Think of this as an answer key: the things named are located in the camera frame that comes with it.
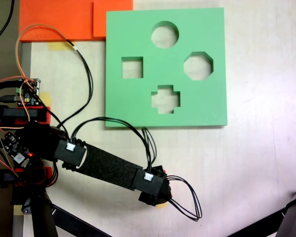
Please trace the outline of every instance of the green foam board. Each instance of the green foam board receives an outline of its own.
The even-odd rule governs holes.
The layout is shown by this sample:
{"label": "green foam board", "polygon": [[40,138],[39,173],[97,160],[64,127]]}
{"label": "green foam board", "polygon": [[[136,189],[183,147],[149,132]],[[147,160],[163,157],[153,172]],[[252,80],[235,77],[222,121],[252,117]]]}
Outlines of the green foam board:
{"label": "green foam board", "polygon": [[[151,41],[153,30],[165,24],[179,35],[170,48]],[[184,62],[197,54],[213,63],[205,80],[184,73]],[[227,125],[223,8],[108,12],[106,56],[107,117],[137,127]],[[124,79],[122,61],[138,58],[142,78]],[[152,107],[151,95],[163,86],[180,93],[180,106],[172,114]]]}

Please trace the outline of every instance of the wire bundle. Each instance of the wire bundle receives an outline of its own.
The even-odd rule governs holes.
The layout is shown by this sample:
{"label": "wire bundle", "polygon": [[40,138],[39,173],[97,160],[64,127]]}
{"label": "wire bundle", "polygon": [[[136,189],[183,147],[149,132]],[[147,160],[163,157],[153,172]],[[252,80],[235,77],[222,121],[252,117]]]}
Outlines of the wire bundle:
{"label": "wire bundle", "polygon": [[148,154],[146,152],[147,161],[148,161],[147,172],[151,173],[152,164],[157,159],[157,146],[156,146],[156,143],[154,142],[154,139],[153,139],[151,133],[149,132],[149,130],[146,127],[142,128],[142,133],[143,133],[144,140],[146,141],[146,143],[148,145],[148,150],[150,151],[150,147],[152,149],[152,154],[153,154],[152,160],[151,160],[151,153],[149,152],[149,154]]}
{"label": "wire bundle", "polygon": [[201,208],[198,197],[197,197],[196,192],[194,191],[193,187],[185,179],[181,178],[180,176],[168,175],[167,179],[169,181],[181,181],[188,186],[188,188],[190,189],[190,191],[192,193],[195,214],[188,211],[186,208],[182,207],[173,198],[169,200],[169,203],[171,203],[180,213],[182,213],[184,216],[186,216],[187,218],[189,218],[193,221],[198,221],[200,218],[202,218],[203,217],[202,208]]}

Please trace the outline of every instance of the orange wire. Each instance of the orange wire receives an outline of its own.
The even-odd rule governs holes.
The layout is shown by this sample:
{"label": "orange wire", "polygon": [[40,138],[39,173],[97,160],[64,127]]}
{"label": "orange wire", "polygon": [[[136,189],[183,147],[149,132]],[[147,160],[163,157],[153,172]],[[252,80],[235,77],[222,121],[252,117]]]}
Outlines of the orange wire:
{"label": "orange wire", "polygon": [[0,162],[1,162],[5,167],[7,167],[9,170],[11,170],[12,172],[14,172],[14,170],[11,169],[9,166],[7,166],[7,164],[5,164],[2,160],[0,160]]}
{"label": "orange wire", "polygon": [[19,60],[19,43],[20,43],[20,39],[22,37],[22,35],[28,31],[30,28],[33,28],[33,27],[46,27],[46,28],[49,28],[49,29],[52,29],[54,31],[56,31],[58,34],[60,34],[65,40],[67,40],[67,37],[61,33],[58,29],[56,29],[55,27],[53,26],[50,26],[50,25],[46,25],[46,24],[33,24],[33,25],[30,25],[28,27],[26,27],[19,35],[17,41],[16,41],[16,45],[15,45],[15,59],[16,59],[16,64],[18,65],[18,68],[19,68],[19,71],[21,73],[22,76],[25,77],[25,73],[21,67],[21,64],[20,64],[20,60]]}
{"label": "orange wire", "polygon": [[24,104],[24,102],[23,102],[23,99],[22,99],[22,86],[20,86],[20,100],[21,100],[21,103],[22,103],[22,105],[23,105],[23,107],[24,107],[24,109],[25,109],[25,112],[26,112],[26,114],[27,114],[27,116],[28,116],[28,119],[29,119],[29,122],[30,122],[29,111],[27,110],[27,108],[26,108],[26,106],[25,106],[25,104]]}

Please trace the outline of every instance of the tabletop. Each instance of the tabletop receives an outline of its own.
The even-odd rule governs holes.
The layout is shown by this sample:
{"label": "tabletop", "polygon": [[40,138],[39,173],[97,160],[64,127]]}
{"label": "tabletop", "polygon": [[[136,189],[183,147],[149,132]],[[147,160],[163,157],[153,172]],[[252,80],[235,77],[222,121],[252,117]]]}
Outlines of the tabletop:
{"label": "tabletop", "polygon": [[[64,169],[47,189],[54,204],[114,237],[225,237],[283,208],[296,192],[296,0],[134,0],[135,10],[196,7],[224,7],[228,125],[150,131],[155,164],[190,182],[203,218],[193,222],[172,205],[138,201],[138,191]],[[105,42],[76,45],[91,69],[94,96],[66,123],[69,133],[105,115]],[[74,51],[32,43],[30,76],[42,80],[41,91],[50,93],[61,120],[87,99],[86,73]],[[132,131],[93,122],[78,137],[146,166]],[[171,187],[173,197],[192,208],[187,187]]]}

